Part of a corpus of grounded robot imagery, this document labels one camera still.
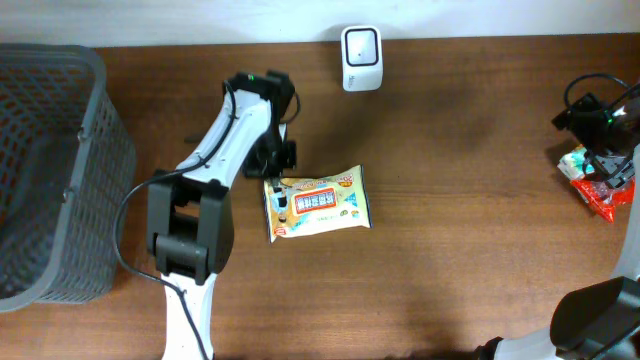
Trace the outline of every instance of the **brown wood surface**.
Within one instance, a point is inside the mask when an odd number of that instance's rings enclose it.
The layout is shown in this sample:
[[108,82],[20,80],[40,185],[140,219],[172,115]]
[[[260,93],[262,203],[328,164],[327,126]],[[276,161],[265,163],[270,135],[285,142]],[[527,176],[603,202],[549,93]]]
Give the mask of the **brown wood surface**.
[[[291,175],[364,164],[375,228],[269,245],[258,180],[233,187],[235,247],[215,288],[220,358],[384,358],[466,350],[551,319],[562,296],[608,277],[628,207],[609,225],[555,164],[571,137],[551,118],[565,85],[640,74],[640,36],[385,41],[375,92],[342,90],[337,43],[101,49],[108,92],[138,151],[137,181],[173,168],[239,70],[288,72],[302,99]],[[600,94],[614,86],[592,83]],[[146,198],[126,256],[152,270]],[[3,359],[159,359],[165,297],[118,272],[85,306],[34,304],[0,315]]]

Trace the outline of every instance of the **white wall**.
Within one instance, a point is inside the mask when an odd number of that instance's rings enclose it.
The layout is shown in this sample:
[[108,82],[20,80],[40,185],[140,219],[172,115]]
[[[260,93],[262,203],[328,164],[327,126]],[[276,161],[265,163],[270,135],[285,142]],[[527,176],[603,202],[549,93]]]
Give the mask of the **white wall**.
[[640,0],[0,0],[0,42],[87,46],[640,31]]

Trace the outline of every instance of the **wooden tabletop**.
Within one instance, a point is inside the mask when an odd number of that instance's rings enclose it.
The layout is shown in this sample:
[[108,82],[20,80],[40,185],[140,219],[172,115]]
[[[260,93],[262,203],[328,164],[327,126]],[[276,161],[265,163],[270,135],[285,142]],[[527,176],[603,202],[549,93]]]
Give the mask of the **wooden tabletop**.
[[[605,280],[628,207],[606,223],[555,165],[574,145],[550,120],[573,78],[640,75],[640,35],[385,41],[378,91],[341,86],[338,43],[100,49],[108,93],[132,135],[136,180],[171,169],[220,110],[237,71],[288,72],[302,100],[290,127],[295,176],[366,170],[374,229],[266,237],[261,184],[232,190],[235,247],[215,287],[222,359],[362,359],[468,350],[549,323],[569,291]],[[579,87],[614,96],[615,86]],[[126,257],[151,271],[146,195]],[[3,359],[159,359],[165,296],[119,271],[84,306],[0,315]]]

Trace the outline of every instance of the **red plastic wrapper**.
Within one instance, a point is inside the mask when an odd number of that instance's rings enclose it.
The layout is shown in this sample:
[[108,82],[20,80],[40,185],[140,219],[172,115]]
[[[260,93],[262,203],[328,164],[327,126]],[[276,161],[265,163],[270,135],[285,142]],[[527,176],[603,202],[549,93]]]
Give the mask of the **red plastic wrapper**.
[[611,189],[603,182],[572,180],[571,185],[580,192],[584,201],[598,215],[613,223],[616,206],[633,202],[635,179],[620,189]]

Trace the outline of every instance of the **plastic container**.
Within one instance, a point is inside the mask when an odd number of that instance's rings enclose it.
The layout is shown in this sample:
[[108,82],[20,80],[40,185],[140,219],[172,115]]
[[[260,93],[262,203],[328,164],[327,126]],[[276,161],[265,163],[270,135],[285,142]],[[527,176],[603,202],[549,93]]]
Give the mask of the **plastic container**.
[[89,49],[0,45],[0,312],[112,286],[135,149],[105,84]]

